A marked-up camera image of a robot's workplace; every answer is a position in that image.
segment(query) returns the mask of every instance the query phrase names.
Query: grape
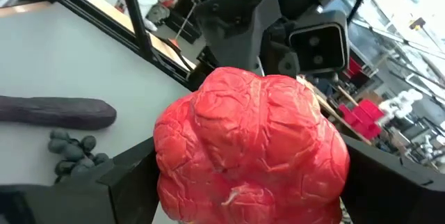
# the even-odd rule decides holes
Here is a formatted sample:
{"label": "grape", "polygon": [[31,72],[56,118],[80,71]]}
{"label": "grape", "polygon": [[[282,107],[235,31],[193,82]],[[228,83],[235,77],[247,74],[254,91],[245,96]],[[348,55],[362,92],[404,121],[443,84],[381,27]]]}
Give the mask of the grape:
{"label": "grape", "polygon": [[59,161],[56,165],[56,167],[54,168],[54,172],[56,173],[56,175],[69,175],[71,173],[71,169],[75,166],[76,164],[74,162],[71,161]]}
{"label": "grape", "polygon": [[71,138],[71,139],[69,139],[68,143],[69,143],[69,144],[73,144],[73,145],[76,145],[76,146],[78,146],[78,147],[80,147],[80,146],[81,146],[81,143],[80,143],[80,141],[78,141],[78,140],[77,140],[77,139],[75,139],[75,138]]}
{"label": "grape", "polygon": [[83,137],[81,144],[85,152],[91,152],[96,146],[96,138],[94,136],[85,136]]}
{"label": "grape", "polygon": [[77,165],[77,166],[73,167],[73,169],[71,170],[71,176],[79,175],[81,173],[87,172],[88,170],[89,170],[89,168],[87,168],[83,165]]}
{"label": "grape", "polygon": [[101,163],[104,163],[105,161],[108,161],[109,159],[110,158],[108,157],[108,155],[106,155],[104,153],[99,153],[99,154],[96,154],[93,161],[95,162],[96,165],[99,165]]}
{"label": "grape", "polygon": [[63,129],[53,129],[51,131],[51,133],[49,134],[49,138],[53,139],[53,138],[58,138],[61,140],[69,140],[70,139],[70,135],[68,134],[68,132],[66,132]]}
{"label": "grape", "polygon": [[65,180],[67,180],[69,178],[70,178],[70,174],[57,176],[56,180],[54,181],[54,184],[64,182]]}
{"label": "grape", "polygon": [[68,161],[78,161],[83,158],[83,150],[72,144],[68,144],[62,151],[62,155]]}
{"label": "grape", "polygon": [[60,154],[69,145],[66,140],[53,138],[48,142],[48,150],[54,154]]}
{"label": "grape", "polygon": [[90,160],[94,160],[95,159],[95,156],[92,153],[90,153],[90,152],[85,152],[85,156],[87,158],[89,158]]}
{"label": "grape", "polygon": [[92,162],[89,158],[83,158],[82,160],[77,162],[77,165],[82,165],[87,168],[93,168],[95,166],[95,163]]}

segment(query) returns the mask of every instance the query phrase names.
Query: red container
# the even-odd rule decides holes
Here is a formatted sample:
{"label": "red container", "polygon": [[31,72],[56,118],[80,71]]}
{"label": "red container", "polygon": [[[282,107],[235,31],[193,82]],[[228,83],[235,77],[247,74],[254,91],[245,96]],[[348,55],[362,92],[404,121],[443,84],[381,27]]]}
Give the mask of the red container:
{"label": "red container", "polygon": [[381,132],[375,122],[384,113],[373,102],[364,99],[352,111],[342,104],[339,110],[343,112],[344,120],[364,138],[375,138]]}
{"label": "red container", "polygon": [[349,58],[349,67],[346,70],[346,73],[349,77],[354,76],[354,74],[357,74],[362,71],[362,67],[357,63],[357,61],[354,61],[353,58]]}

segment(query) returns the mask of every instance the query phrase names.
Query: white table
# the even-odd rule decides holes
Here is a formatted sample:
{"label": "white table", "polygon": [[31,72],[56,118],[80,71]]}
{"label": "white table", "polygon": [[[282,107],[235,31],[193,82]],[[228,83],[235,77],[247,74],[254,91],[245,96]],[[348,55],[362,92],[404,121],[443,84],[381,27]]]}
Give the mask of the white table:
{"label": "white table", "polygon": [[[60,4],[0,18],[0,29],[0,95],[97,98],[117,110],[108,129],[69,130],[96,136],[93,152],[113,157],[147,139],[158,115],[189,93]],[[0,184],[53,183],[61,157],[47,151],[50,130],[0,122]]]}

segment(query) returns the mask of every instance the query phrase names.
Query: red squishy ball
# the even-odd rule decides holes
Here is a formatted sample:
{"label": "red squishy ball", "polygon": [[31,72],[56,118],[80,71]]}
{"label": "red squishy ball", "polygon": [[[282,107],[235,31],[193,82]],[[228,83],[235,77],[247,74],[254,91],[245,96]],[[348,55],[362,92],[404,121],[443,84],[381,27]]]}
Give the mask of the red squishy ball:
{"label": "red squishy ball", "polygon": [[159,197],[173,220],[341,220],[348,151],[304,80],[218,68],[162,113],[153,137]]}

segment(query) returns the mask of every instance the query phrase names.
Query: eggplant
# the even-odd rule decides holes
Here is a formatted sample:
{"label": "eggplant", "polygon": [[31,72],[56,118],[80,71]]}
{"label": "eggplant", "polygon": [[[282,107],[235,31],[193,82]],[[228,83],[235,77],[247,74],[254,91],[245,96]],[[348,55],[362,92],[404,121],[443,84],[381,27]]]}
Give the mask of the eggplant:
{"label": "eggplant", "polygon": [[116,110],[100,99],[0,96],[0,122],[98,130],[116,120]]}

